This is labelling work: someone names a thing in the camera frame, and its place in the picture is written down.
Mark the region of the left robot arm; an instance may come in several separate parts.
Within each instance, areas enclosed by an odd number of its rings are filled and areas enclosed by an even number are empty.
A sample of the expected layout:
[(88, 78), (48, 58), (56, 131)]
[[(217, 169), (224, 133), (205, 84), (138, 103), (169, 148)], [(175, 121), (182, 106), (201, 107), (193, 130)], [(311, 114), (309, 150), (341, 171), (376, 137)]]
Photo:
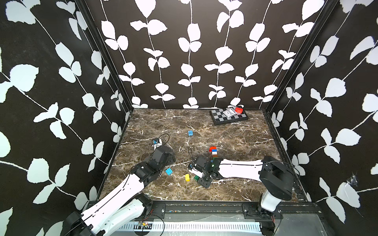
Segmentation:
[(122, 225), (152, 211), (153, 201), (142, 190), (155, 181), (167, 165), (176, 161), (167, 145), (136, 164), (125, 180), (102, 200), (84, 210), (73, 212), (63, 222), (62, 236), (110, 236)]

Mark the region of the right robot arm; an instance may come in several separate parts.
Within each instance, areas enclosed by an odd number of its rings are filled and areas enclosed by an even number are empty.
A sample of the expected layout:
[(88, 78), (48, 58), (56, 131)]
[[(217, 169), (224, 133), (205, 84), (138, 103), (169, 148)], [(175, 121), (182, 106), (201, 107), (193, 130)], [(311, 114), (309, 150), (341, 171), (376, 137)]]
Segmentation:
[(256, 161), (198, 157), (188, 165), (188, 169), (199, 177), (197, 182), (205, 188), (209, 188), (213, 180), (227, 178), (261, 182), (266, 191), (261, 197), (258, 210), (274, 212), (281, 201), (292, 199), (294, 172), (287, 163), (272, 156)]

